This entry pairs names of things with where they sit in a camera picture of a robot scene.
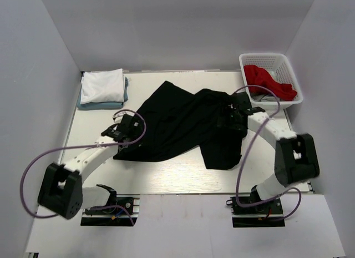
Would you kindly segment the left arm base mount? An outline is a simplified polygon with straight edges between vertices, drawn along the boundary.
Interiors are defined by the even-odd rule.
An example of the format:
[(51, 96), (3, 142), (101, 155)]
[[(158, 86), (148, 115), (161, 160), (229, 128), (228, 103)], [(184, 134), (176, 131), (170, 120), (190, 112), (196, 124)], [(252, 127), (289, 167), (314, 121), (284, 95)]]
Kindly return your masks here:
[(107, 206), (83, 210), (80, 225), (98, 227), (133, 227), (139, 216), (138, 195), (117, 195)]

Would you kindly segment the white plastic basket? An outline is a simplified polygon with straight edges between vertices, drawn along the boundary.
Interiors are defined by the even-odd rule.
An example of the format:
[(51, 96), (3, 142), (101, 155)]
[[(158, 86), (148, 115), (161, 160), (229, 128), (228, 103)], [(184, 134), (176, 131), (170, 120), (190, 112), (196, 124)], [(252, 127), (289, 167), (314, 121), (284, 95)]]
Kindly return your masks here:
[(244, 53), (239, 55), (239, 64), (244, 85), (247, 85), (247, 78), (244, 70), (246, 65), (255, 65), (265, 69), (270, 76), (279, 84), (290, 84), (297, 95), (291, 101), (281, 100), (280, 109), (286, 109), (294, 104), (303, 101), (301, 88), (293, 69), (284, 54), (280, 53)]

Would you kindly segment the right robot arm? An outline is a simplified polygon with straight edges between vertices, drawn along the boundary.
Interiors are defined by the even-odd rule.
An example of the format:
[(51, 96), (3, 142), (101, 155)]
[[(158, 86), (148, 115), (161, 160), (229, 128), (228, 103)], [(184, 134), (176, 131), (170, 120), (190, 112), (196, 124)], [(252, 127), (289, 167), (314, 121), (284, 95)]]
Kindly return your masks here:
[(253, 107), (248, 95), (239, 92), (233, 95), (232, 103), (222, 109), (217, 122), (219, 128), (230, 129), (242, 137), (249, 130), (253, 131), (255, 138), (260, 136), (275, 150), (273, 174), (252, 188), (248, 203), (236, 202), (257, 213), (265, 212), (271, 201), (320, 174), (313, 137), (285, 129), (273, 117), (261, 107)]

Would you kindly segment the red t shirt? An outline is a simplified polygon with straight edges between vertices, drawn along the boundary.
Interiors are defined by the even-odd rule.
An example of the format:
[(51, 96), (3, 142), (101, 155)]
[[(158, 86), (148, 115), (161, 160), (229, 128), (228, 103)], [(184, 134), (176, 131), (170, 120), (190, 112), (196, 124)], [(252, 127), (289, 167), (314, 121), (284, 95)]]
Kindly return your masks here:
[(269, 72), (256, 65), (244, 66), (245, 77), (249, 87), (250, 93), (267, 94), (268, 91), (262, 88), (264, 87), (273, 92), (280, 100), (292, 101), (298, 95), (298, 93), (292, 88), (291, 84), (282, 84), (276, 82)]

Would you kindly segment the folded white t shirt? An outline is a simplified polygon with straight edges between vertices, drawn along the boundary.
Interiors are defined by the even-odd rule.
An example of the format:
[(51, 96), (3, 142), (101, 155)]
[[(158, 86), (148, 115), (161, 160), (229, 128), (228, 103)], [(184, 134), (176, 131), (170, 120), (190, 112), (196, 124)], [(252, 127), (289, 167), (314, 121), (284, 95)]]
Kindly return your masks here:
[(125, 78), (123, 69), (84, 72), (81, 84), (81, 104), (124, 102)]

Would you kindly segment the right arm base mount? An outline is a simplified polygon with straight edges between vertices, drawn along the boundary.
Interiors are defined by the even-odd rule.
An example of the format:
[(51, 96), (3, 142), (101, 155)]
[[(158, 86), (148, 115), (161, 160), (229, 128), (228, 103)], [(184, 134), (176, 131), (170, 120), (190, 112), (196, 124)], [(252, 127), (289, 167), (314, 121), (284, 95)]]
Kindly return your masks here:
[(263, 205), (242, 208), (235, 197), (226, 200), (231, 208), (233, 228), (285, 227), (281, 200), (277, 199)]

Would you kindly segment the grey t shirt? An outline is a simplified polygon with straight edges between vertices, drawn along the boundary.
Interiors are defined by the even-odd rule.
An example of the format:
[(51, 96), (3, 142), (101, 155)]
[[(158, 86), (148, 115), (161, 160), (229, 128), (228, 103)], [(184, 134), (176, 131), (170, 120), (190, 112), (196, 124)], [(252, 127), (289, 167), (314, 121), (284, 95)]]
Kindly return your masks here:
[(283, 101), (282, 99), (278, 97), (274, 97), (271, 94), (256, 94), (253, 96), (253, 99), (256, 102), (276, 102), (276, 101), (282, 102)]

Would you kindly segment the black t shirt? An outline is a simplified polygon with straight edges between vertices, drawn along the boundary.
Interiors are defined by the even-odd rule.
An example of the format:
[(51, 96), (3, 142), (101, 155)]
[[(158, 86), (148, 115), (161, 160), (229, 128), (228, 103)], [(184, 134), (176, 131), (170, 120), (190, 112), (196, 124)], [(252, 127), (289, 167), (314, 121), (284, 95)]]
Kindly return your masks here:
[(207, 169), (232, 169), (240, 162), (247, 134), (244, 125), (232, 122), (236, 106), (225, 92), (192, 94), (165, 81), (137, 111), (146, 122), (143, 138), (113, 158), (159, 162), (199, 146)]

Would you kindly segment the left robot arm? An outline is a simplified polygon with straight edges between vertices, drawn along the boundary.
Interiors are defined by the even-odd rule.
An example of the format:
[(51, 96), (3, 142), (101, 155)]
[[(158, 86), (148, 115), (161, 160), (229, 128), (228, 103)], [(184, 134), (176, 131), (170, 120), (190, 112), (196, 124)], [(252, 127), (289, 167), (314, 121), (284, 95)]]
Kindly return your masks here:
[(39, 205), (69, 220), (80, 210), (93, 209), (112, 213), (117, 205), (117, 192), (106, 185), (83, 187), (87, 178), (119, 151), (137, 143), (146, 132), (146, 123), (139, 114), (124, 113), (115, 117), (115, 124), (105, 129), (92, 145), (63, 164), (50, 164), (44, 174)]

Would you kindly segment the folded light blue t shirt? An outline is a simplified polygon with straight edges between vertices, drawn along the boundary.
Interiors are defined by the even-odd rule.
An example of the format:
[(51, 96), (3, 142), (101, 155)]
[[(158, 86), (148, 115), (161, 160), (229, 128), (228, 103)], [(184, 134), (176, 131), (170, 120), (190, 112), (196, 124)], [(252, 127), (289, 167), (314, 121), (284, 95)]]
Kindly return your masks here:
[(123, 102), (100, 102), (100, 103), (86, 103), (81, 104), (81, 92), (79, 92), (76, 107), (78, 110), (89, 111), (89, 110), (116, 110), (122, 109), (125, 102), (128, 100), (128, 86), (129, 80), (125, 77), (125, 89), (124, 89), (124, 101)]

